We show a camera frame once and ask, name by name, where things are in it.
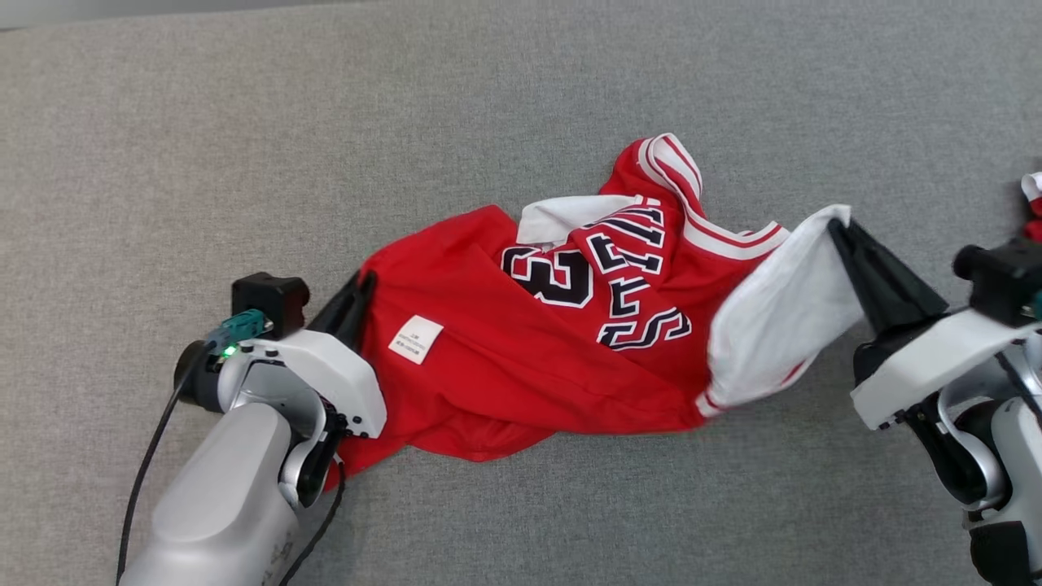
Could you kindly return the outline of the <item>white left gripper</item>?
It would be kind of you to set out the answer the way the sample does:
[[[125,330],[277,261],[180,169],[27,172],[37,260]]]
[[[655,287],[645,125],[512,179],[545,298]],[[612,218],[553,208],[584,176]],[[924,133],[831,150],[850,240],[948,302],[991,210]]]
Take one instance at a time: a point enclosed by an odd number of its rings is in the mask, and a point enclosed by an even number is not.
[[[375,371],[361,359],[375,271],[357,271],[308,324],[280,340],[243,343],[243,397],[271,405],[305,438],[317,436],[327,405],[346,416],[353,436],[375,439],[387,406]]]

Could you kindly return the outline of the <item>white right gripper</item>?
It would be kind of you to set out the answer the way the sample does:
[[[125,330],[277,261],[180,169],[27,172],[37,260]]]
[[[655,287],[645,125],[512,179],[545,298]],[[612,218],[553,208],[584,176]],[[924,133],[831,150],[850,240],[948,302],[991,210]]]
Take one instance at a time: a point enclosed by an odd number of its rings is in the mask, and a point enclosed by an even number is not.
[[[827,224],[834,248],[867,323],[875,334],[908,329],[948,315],[948,302],[855,220]],[[850,397],[868,429],[893,422],[902,409],[968,374],[1013,341],[1040,329],[1038,321],[1006,326],[973,308],[937,321],[883,361]]]

